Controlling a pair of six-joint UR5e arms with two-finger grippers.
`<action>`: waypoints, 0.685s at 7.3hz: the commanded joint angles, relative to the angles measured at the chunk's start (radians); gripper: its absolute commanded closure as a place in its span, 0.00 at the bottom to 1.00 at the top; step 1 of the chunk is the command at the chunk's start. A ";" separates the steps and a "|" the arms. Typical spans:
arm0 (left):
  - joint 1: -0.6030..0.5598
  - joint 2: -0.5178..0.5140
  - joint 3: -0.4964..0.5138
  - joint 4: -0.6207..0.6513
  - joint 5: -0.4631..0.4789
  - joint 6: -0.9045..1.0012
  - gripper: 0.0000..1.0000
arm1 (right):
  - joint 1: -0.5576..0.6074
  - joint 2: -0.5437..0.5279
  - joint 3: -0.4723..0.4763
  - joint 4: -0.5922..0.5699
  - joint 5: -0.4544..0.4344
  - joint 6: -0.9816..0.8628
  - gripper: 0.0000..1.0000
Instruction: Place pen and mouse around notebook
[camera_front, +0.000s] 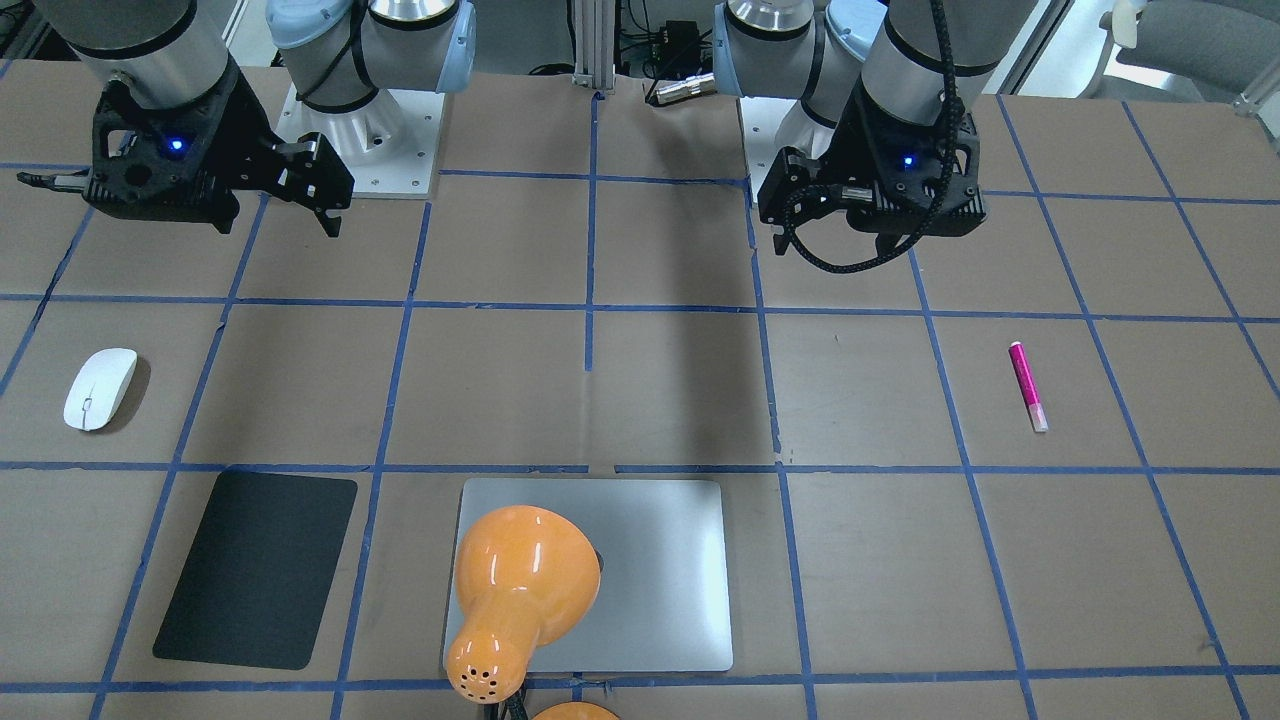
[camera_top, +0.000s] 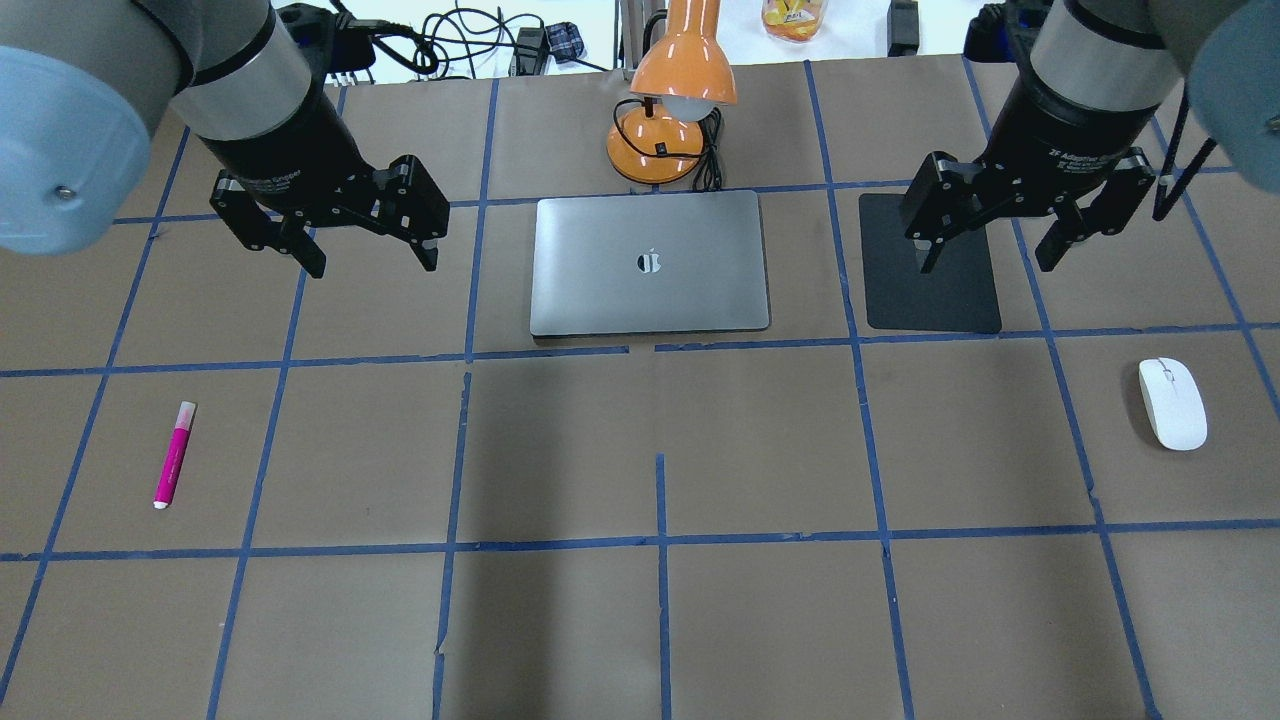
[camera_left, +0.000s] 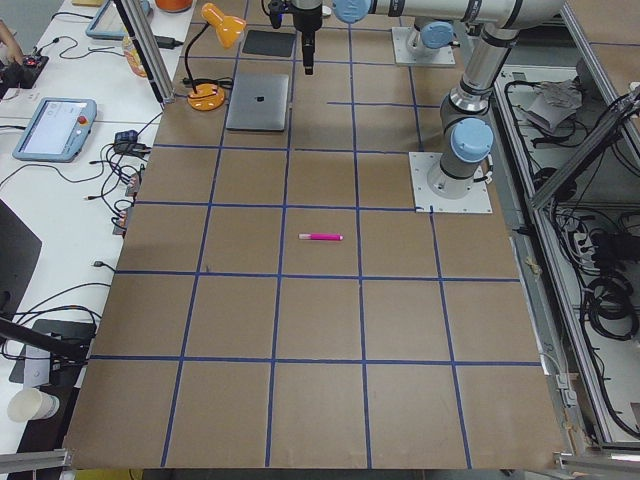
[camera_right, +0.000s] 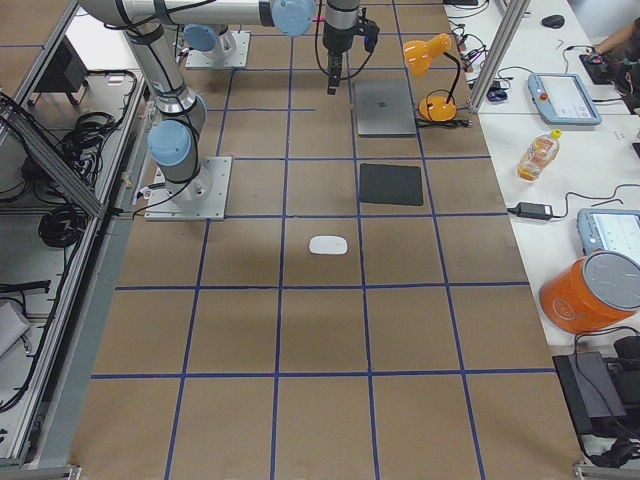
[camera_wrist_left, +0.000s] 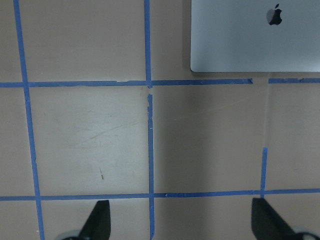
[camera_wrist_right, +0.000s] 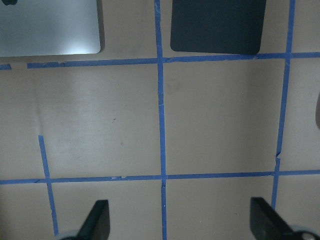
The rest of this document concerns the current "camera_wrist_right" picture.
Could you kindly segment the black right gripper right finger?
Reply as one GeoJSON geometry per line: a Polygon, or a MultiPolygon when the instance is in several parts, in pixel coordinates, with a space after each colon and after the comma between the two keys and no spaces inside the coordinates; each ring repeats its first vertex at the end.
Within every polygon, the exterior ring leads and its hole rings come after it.
{"type": "Polygon", "coordinates": [[[250,199],[249,227],[256,240],[302,240],[262,197],[250,199]]]}

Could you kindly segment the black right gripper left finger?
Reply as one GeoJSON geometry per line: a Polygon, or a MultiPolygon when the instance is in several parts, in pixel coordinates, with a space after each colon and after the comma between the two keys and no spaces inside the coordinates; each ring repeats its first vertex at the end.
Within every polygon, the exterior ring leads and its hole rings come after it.
{"type": "Polygon", "coordinates": [[[77,240],[107,240],[110,235],[108,200],[97,200],[76,235],[77,240]]]}

